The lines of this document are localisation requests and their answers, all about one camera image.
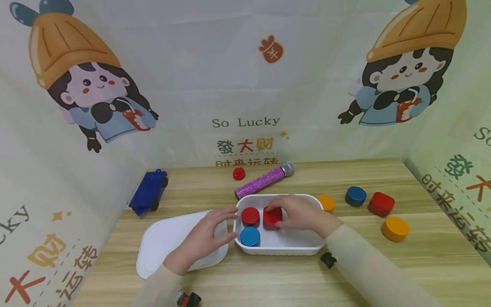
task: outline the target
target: sparkle icon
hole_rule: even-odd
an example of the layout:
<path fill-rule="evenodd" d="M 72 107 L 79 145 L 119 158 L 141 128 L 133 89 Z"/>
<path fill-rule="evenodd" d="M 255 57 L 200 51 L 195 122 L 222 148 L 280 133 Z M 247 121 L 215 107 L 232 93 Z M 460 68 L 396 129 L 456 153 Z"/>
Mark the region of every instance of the sparkle icon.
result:
<path fill-rule="evenodd" d="M 284 137 L 285 137 L 287 134 L 288 134 L 288 133 L 286 133 L 286 132 L 284 132 L 284 131 L 283 131 L 283 132 L 282 132 L 282 133 L 280 133 L 279 135 L 280 135 L 282 138 L 284 138 Z"/>
<path fill-rule="evenodd" d="M 69 217 L 72 215 L 72 212 L 71 211 L 68 211 L 66 213 L 66 216 Z M 55 222 L 55 221 L 62 221 L 63 220 L 63 211 L 60 211 L 60 212 L 53 212 L 53 218 L 51 219 L 51 222 Z"/>

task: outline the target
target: microphone head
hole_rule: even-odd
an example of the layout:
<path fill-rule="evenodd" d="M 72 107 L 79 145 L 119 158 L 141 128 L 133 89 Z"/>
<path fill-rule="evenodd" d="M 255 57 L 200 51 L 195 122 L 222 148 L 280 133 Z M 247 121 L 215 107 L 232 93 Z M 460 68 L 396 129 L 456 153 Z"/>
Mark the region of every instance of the microphone head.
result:
<path fill-rule="evenodd" d="M 295 172 L 295 164 L 293 162 L 283 162 L 280 167 L 285 172 L 285 177 L 291 176 Z"/>

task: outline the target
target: white plastic lid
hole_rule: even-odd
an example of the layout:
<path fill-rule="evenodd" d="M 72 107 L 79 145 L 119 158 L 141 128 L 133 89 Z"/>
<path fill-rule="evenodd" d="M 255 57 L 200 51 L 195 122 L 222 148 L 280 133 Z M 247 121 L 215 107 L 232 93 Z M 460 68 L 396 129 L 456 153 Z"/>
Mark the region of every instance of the white plastic lid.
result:
<path fill-rule="evenodd" d="M 167 255 L 176 249 L 191 232 L 192 228 L 205 217 L 209 211 L 183 215 L 153 223 L 144 233 L 141 240 L 136 272 L 147 279 L 156 272 Z M 215 228 L 215 237 L 227 234 L 227 221 L 223 221 Z M 228 244 L 220 247 L 207 257 L 198 260 L 190 271 L 214 266 L 222 261 L 228 252 Z"/>

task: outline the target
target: toy wheel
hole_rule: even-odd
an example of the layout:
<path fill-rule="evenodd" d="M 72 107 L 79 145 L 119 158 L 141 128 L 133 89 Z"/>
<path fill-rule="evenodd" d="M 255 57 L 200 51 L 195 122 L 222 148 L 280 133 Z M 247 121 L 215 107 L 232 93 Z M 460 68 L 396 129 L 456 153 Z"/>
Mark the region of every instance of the toy wheel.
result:
<path fill-rule="evenodd" d="M 158 200 L 154 200 L 152 202 L 152 206 L 150 207 L 150 211 L 156 211 L 158 208 L 159 208 L 159 201 Z"/>

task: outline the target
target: orange hat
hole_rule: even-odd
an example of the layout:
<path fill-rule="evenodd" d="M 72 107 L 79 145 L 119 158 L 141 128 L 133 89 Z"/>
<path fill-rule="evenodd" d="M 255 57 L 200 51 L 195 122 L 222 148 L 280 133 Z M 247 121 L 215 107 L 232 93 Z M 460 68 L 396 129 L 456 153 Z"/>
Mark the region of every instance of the orange hat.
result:
<path fill-rule="evenodd" d="M 402 10 L 383 29 L 369 63 L 423 48 L 454 49 L 467 19 L 465 0 L 419 0 Z"/>
<path fill-rule="evenodd" d="M 94 31 L 63 13 L 36 18 L 29 38 L 29 55 L 37 82 L 44 89 L 78 64 L 99 62 L 121 67 L 116 55 Z"/>

